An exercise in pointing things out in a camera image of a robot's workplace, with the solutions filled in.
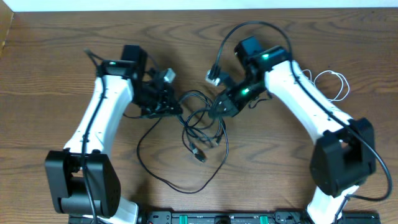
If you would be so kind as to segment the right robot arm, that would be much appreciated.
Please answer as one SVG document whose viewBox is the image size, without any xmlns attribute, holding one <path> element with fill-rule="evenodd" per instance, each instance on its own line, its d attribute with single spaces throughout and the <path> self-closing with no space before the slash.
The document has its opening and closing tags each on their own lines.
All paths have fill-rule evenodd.
<svg viewBox="0 0 398 224">
<path fill-rule="evenodd" d="M 236 116 L 265 91 L 276 96 L 307 131 L 314 150 L 310 173 L 316 185 L 305 213 L 309 223 L 345 223 L 343 210 L 360 185 L 376 171 L 374 130 L 328 100 L 302 73 L 283 47 L 264 49 L 255 37 L 239 42 L 234 52 L 244 69 L 235 82 L 214 64 L 206 80 L 225 89 L 216 97 L 211 118 Z"/>
</svg>

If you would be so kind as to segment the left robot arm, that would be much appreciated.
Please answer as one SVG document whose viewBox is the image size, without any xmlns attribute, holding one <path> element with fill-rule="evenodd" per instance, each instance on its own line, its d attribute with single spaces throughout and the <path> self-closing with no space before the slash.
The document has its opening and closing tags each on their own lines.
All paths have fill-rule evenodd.
<svg viewBox="0 0 398 224">
<path fill-rule="evenodd" d="M 176 74 L 146 69 L 149 55 L 138 45 L 125 45 L 118 60 L 85 53 L 95 66 L 90 103 L 63 149 L 44 161 L 53 207 L 77 223 L 137 223 L 139 207 L 122 197 L 111 163 L 114 138 L 130 104 L 141 109 L 141 119 L 182 114 L 172 88 Z"/>
</svg>

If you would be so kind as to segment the cardboard box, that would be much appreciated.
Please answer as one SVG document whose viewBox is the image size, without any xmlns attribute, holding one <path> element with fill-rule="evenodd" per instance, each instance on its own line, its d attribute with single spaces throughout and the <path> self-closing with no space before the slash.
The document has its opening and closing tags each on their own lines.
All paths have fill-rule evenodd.
<svg viewBox="0 0 398 224">
<path fill-rule="evenodd" d="M 0 53 L 2 54 L 7 35 L 11 28 L 12 20 L 14 18 L 14 11 L 3 1 L 0 3 Z"/>
</svg>

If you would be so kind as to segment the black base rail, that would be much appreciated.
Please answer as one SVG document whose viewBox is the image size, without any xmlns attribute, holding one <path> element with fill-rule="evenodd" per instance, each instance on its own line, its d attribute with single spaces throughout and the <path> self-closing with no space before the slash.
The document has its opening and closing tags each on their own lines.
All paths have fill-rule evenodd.
<svg viewBox="0 0 398 224">
<path fill-rule="evenodd" d="M 88 217 L 69 216 L 67 223 L 91 223 Z M 314 223 L 304 212 L 279 210 L 274 213 L 176 213 L 156 211 L 142 213 L 138 224 L 270 224 L 270 223 Z M 380 224 L 378 213 L 348 212 L 343 213 L 337 223 L 343 224 Z"/>
</svg>

